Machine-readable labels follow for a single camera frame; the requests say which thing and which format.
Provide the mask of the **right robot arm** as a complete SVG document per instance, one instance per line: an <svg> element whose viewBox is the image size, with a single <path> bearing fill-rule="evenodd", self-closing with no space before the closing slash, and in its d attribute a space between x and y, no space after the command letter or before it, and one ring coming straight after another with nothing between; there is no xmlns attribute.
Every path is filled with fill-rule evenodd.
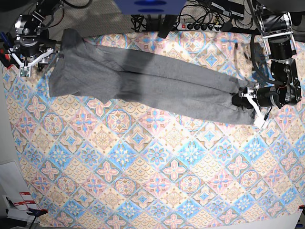
<svg viewBox="0 0 305 229"><path fill-rule="evenodd" d="M62 8L62 0L39 0L32 13L20 15L16 20L16 42L7 45L8 53L19 67L20 77L30 77L35 65L41 70L56 53L57 41L49 38L49 27L55 12Z"/></svg>

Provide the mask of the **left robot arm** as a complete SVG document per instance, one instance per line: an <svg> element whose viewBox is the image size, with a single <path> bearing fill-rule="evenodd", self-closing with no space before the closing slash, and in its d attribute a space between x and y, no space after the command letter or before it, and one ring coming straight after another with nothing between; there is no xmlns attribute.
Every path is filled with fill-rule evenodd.
<svg viewBox="0 0 305 229"><path fill-rule="evenodd" d="M302 100L301 84L293 55L296 54L296 43L292 31L293 21L287 7L279 9L280 2L253 0L247 2L253 21L262 36L264 48L271 60L272 79L262 73L254 57L255 34L251 35L251 61L256 73L270 84L269 87L240 89L232 97L232 104L237 107L254 109L257 115L266 120L269 114L261 114L260 109L273 107L281 109L285 105L293 106Z"/></svg>

